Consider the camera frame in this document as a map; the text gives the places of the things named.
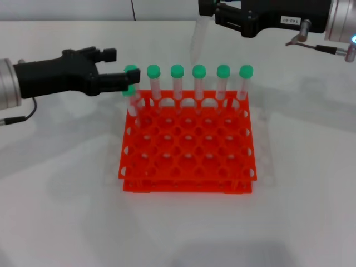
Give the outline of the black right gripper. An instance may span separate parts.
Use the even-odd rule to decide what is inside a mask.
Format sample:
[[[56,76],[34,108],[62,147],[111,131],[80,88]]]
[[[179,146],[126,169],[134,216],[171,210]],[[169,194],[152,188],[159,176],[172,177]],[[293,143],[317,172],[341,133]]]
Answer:
[[[215,23],[254,38],[268,28],[298,31],[304,20],[310,21],[309,32],[326,29],[331,1],[242,1],[241,9],[216,0],[198,0],[199,15],[215,17]]]

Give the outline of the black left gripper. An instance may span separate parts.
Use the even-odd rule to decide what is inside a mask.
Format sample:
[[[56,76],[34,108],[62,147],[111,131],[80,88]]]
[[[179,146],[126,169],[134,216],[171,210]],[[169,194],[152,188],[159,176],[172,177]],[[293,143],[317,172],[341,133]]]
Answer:
[[[96,63],[115,62],[117,50],[87,47],[64,50],[59,58],[14,65],[23,99],[78,91],[88,96],[105,92],[126,92],[139,83],[139,69],[98,74]]]

